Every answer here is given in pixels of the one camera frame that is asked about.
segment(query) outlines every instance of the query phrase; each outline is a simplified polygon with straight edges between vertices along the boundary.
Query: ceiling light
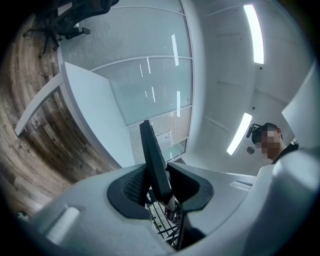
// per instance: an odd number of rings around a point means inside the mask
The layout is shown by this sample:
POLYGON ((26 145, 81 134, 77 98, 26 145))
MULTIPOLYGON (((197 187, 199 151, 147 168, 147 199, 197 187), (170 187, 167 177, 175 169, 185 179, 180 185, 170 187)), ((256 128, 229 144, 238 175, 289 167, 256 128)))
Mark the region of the ceiling light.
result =
POLYGON ((180 117, 180 91, 176 91, 176 115, 180 117))
POLYGON ((246 17, 249 21, 253 44, 253 61, 263 64, 265 62, 264 41, 256 10, 252 4, 243 6, 246 17))
POLYGON ((252 115, 250 115, 248 113, 244 113, 242 121, 240 123, 240 126, 239 126, 238 130, 236 131, 236 134, 235 134, 229 148, 227 149, 227 152, 230 155, 233 155, 233 153, 236 151, 237 147, 239 146, 240 142, 244 138, 246 131, 248 130, 248 127, 251 123, 251 120, 252 120, 252 115))
POLYGON ((176 35, 173 34, 171 36, 172 40, 172 47, 173 47, 173 55, 174 55, 174 62, 176 66, 179 66, 179 59, 178 59, 178 50, 177 50, 177 43, 176 43, 176 35))
POLYGON ((150 70, 150 64, 149 64, 149 58, 146 58, 146 61, 148 62, 148 69, 149 69, 149 74, 151 74, 151 70, 150 70))
POLYGON ((141 71, 141 76, 144 77, 144 75, 142 74, 141 64, 140 64, 140 71, 141 71))
POLYGON ((151 87, 151 88, 152 88, 153 101, 154 101, 154 103, 156 103, 155 91, 154 91, 154 88, 153 88, 153 87, 151 87))

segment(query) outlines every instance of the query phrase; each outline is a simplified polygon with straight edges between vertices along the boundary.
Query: glass wall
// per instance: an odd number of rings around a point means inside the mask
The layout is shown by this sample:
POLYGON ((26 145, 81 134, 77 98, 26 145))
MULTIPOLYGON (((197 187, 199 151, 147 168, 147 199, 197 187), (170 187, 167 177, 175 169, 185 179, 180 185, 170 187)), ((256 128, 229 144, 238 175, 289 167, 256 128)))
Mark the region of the glass wall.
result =
POLYGON ((127 125, 191 104, 191 60, 143 58, 94 71, 109 79, 127 125))
POLYGON ((128 126, 135 162, 144 162, 139 131, 143 120, 153 120, 156 136, 172 133, 172 141, 161 150, 185 140, 193 56, 180 0, 121 0, 108 13, 79 26, 91 33, 62 40, 60 59, 109 80, 128 126))

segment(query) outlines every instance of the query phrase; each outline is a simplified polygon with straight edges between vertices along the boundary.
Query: black shirt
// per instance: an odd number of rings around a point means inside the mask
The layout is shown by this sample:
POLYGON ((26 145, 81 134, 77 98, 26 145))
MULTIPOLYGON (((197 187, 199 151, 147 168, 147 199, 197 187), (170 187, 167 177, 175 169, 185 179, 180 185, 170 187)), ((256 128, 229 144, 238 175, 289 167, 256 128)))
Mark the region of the black shirt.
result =
POLYGON ((296 151, 299 148, 298 144, 289 144, 279 155, 278 157, 272 162, 272 165, 274 165, 280 158, 282 158, 284 155, 296 151))

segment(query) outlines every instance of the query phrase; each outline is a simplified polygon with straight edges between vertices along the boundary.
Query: white table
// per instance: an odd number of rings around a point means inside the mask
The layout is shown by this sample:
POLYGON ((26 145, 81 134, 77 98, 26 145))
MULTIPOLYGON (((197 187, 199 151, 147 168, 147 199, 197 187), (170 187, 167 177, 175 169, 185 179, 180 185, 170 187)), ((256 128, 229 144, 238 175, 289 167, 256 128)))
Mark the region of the white table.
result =
POLYGON ((29 103, 15 133, 19 136, 37 109, 60 88, 74 121, 100 155, 110 154, 123 168, 135 165, 129 131, 109 80, 67 62, 60 68, 29 103))

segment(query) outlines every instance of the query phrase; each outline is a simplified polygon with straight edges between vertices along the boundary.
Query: man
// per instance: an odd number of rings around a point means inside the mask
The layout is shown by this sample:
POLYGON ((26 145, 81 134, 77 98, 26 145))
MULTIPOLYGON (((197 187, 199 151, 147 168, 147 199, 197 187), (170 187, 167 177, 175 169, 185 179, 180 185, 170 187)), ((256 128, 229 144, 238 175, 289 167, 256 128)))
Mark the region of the man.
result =
POLYGON ((290 143, 286 146, 281 134, 281 129, 273 123, 265 123, 253 130, 251 136, 252 142, 256 148, 261 149, 261 153, 265 158, 272 160, 275 164, 284 155, 298 149, 298 144, 290 143))

